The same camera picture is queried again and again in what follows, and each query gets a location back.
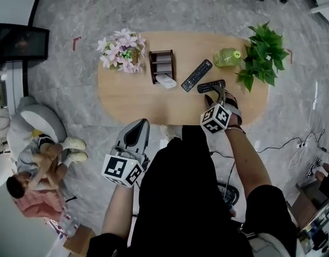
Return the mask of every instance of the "television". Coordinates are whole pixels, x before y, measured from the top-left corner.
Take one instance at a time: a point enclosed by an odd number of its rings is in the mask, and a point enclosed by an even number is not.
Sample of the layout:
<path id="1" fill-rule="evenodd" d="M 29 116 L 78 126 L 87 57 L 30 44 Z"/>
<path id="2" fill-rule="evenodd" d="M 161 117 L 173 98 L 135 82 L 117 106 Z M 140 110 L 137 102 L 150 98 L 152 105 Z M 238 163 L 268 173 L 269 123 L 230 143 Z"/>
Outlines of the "television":
<path id="1" fill-rule="evenodd" d="M 48 58 L 49 30 L 0 24 L 0 63 Z"/>

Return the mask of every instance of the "red floor marker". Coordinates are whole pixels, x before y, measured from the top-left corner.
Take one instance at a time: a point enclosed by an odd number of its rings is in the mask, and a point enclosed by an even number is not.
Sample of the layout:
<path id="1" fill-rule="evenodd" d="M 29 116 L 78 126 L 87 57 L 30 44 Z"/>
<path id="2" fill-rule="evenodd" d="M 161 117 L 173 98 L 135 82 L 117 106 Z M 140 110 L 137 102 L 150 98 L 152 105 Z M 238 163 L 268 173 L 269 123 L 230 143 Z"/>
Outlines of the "red floor marker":
<path id="1" fill-rule="evenodd" d="M 73 51 L 75 51 L 76 43 L 79 39 L 81 39 L 81 36 L 74 38 L 74 40 L 73 40 Z"/>
<path id="2" fill-rule="evenodd" d="M 293 51 L 291 51 L 290 49 L 287 49 L 287 51 L 291 54 L 291 65 L 293 63 Z"/>

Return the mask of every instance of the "child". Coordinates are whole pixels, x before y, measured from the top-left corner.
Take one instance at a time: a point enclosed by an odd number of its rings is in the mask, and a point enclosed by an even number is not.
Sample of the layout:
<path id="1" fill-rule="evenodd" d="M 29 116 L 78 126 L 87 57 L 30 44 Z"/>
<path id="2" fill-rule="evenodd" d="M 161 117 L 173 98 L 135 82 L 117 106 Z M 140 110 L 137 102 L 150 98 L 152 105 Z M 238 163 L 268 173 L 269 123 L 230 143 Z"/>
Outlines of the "child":
<path id="1" fill-rule="evenodd" d="M 18 156 L 17 174 L 6 181 L 8 192 L 19 199 L 27 190 L 56 190 L 59 182 L 67 173 L 71 162 L 87 160 L 83 152 L 70 153 L 58 165 L 58 155 L 65 149 L 85 150 L 86 144 L 77 138 L 67 137 L 63 143 L 55 144 L 45 135 L 39 135 Z"/>

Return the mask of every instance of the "black remote control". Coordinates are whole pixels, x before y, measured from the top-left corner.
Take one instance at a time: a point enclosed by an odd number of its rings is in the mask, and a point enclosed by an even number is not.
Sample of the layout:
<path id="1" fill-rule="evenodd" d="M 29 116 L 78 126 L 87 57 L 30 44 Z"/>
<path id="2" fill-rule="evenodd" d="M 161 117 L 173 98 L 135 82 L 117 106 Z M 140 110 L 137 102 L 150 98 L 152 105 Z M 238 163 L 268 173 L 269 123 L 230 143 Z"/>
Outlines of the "black remote control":
<path id="1" fill-rule="evenodd" d="M 185 82 L 181 84 L 181 87 L 189 92 L 192 87 L 212 68 L 212 63 L 205 59 L 200 66 L 196 68 L 195 71 L 186 79 Z"/>
<path id="2" fill-rule="evenodd" d="M 222 79 L 222 80 L 213 81 L 213 82 L 209 82 L 209 83 L 205 83 L 205 84 L 199 84 L 197 87 L 197 90 L 199 93 L 210 92 L 213 90 L 212 86 L 219 86 L 221 88 L 225 88 L 225 81 Z"/>

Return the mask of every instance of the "marble floor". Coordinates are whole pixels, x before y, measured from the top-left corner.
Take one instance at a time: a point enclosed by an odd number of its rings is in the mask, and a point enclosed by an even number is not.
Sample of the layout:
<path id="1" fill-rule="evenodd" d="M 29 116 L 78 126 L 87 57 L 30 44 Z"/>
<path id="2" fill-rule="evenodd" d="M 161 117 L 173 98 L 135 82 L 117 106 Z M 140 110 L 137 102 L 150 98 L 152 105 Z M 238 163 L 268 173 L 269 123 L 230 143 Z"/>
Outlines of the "marble floor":
<path id="1" fill-rule="evenodd" d="M 72 207 L 82 224 L 96 233 L 101 225 L 114 185 L 100 171 L 104 155 L 110 151 L 123 125 L 114 120 L 100 104 L 97 93 L 97 41 L 123 27 L 135 31 L 201 31 L 237 37 L 252 35 L 247 26 L 270 21 L 270 27 L 284 35 L 284 46 L 293 52 L 293 62 L 279 74 L 276 87 L 270 87 L 265 113 L 244 126 L 248 138 L 260 151 L 268 146 L 281 147 L 292 137 L 305 139 L 309 130 L 319 132 L 329 122 L 329 24 L 319 15 L 310 14 L 312 0 L 40 0 L 34 26 L 50 30 L 49 58 L 28 70 L 29 94 L 52 108 L 70 136 L 84 139 L 89 159 L 70 167 L 65 177 L 69 190 L 79 199 Z M 76 51 L 75 37 L 81 36 Z M 316 82 L 318 98 L 315 99 Z M 147 149 L 152 159 L 160 148 L 159 127 L 153 125 Z M 297 195 L 296 183 L 317 156 L 329 161 L 329 154 L 308 141 L 303 155 L 297 152 L 298 140 L 280 150 L 260 154 L 272 183 L 287 199 Z M 210 150 L 231 155 L 224 134 L 208 135 Z M 320 143 L 329 151 L 329 124 Z M 232 159 L 214 154 L 219 179 L 226 180 Z M 235 209 L 244 220 L 245 198 L 234 170 L 230 183 L 241 197 Z M 138 189 L 134 212 L 138 210 Z"/>

